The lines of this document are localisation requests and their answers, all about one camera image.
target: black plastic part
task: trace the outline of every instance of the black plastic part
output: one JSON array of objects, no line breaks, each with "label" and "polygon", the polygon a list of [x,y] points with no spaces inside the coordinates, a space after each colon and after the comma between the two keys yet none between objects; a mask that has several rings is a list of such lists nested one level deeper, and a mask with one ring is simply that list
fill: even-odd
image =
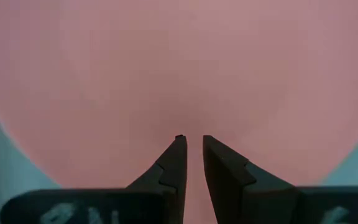
[{"label": "black plastic part", "polygon": [[290,223],[297,189],[212,136],[203,139],[204,171],[219,224]]},{"label": "black plastic part", "polygon": [[10,199],[2,224],[182,224],[187,143],[176,136],[152,167],[125,189],[38,190]]}]

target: pink background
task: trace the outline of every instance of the pink background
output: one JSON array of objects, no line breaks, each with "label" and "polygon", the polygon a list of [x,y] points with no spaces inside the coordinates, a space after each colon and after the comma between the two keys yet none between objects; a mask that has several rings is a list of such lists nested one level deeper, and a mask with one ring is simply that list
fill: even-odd
[{"label": "pink background", "polygon": [[0,120],[64,187],[123,187],[185,134],[185,223],[215,222],[203,134],[294,184],[357,143],[358,1],[0,1]]}]

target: pink balloon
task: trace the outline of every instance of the pink balloon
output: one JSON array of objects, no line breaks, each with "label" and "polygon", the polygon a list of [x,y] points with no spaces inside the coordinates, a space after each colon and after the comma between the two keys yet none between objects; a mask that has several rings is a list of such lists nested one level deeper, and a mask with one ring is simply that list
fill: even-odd
[{"label": "pink balloon", "polygon": [[203,134],[294,184],[357,143],[358,1],[0,1],[0,120],[65,187],[126,186],[185,134],[185,223],[212,223]]}]

